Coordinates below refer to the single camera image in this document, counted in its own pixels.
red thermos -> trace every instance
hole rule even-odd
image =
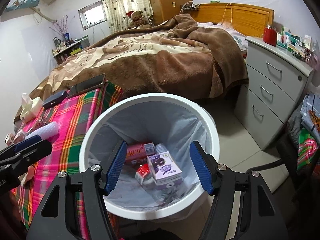
[[[271,25],[267,25],[267,27],[264,29],[263,41],[272,46],[277,45],[277,32]]]

drawer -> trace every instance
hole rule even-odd
[[[297,102],[307,83],[307,77],[275,54],[251,42],[246,62],[286,92]]]
[[[264,150],[281,130],[283,123],[254,93],[241,86],[235,116]]]
[[[296,103],[276,84],[247,65],[249,84],[245,85],[285,123]]]

purple drink carton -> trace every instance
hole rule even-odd
[[[169,152],[147,156],[147,161],[156,183],[156,190],[169,188],[182,182],[182,171]]]

wardrobe handle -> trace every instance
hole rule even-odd
[[[274,67],[273,65],[271,65],[269,62],[266,61],[266,64],[269,65],[270,67],[274,68],[275,70],[279,71],[280,73],[282,73],[281,69],[278,69],[276,67]]]
[[[269,95],[273,96],[273,94],[271,94],[268,90],[266,90],[261,84],[260,84],[260,87],[261,87],[265,92],[267,92]]]
[[[254,105],[252,105],[252,108],[253,108],[254,111],[256,111],[256,112],[258,113],[258,115],[260,115],[261,117],[263,117],[263,114],[260,114],[260,113],[257,111],[257,109],[254,108]]]

metal screw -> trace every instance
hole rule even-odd
[[[221,170],[221,171],[225,171],[227,169],[227,166],[224,165],[224,164],[219,164],[218,165],[218,169]]]
[[[100,169],[100,166],[97,164],[91,166],[92,171],[97,171],[98,169]]]
[[[65,171],[60,171],[60,172],[58,173],[58,177],[59,177],[59,178],[63,178],[65,175],[66,175],[66,172],[65,172]]]
[[[251,174],[254,177],[259,177],[259,175],[260,175],[260,173],[258,171],[252,171]]]

